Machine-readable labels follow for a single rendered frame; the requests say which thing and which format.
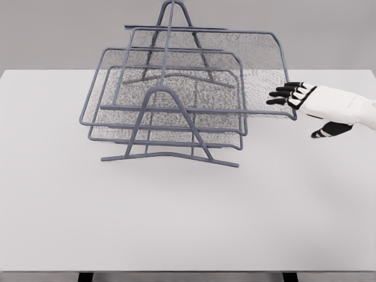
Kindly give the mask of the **large grey mesh folder tray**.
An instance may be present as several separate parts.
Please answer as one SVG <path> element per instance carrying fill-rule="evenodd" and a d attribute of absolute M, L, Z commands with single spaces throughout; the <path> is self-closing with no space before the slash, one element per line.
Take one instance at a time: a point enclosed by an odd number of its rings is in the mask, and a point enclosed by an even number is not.
<path fill-rule="evenodd" d="M 296 120 L 295 110 L 268 106 L 268 93 L 288 81 L 283 49 L 271 32 L 172 27 L 132 28 L 129 44 L 116 66 L 121 70 L 169 69 L 231 71 L 241 84 L 243 116 L 262 115 Z"/>

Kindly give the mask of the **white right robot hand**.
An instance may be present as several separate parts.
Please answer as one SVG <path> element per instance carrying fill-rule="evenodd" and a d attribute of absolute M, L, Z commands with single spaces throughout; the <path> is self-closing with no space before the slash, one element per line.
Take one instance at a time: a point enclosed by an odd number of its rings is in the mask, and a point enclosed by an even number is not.
<path fill-rule="evenodd" d="M 308 116 L 328 120 L 311 138 L 334 137 L 350 131 L 360 121 L 366 98 L 327 86 L 314 86 L 305 82 L 287 82 L 270 92 L 268 105 L 287 105 Z"/>

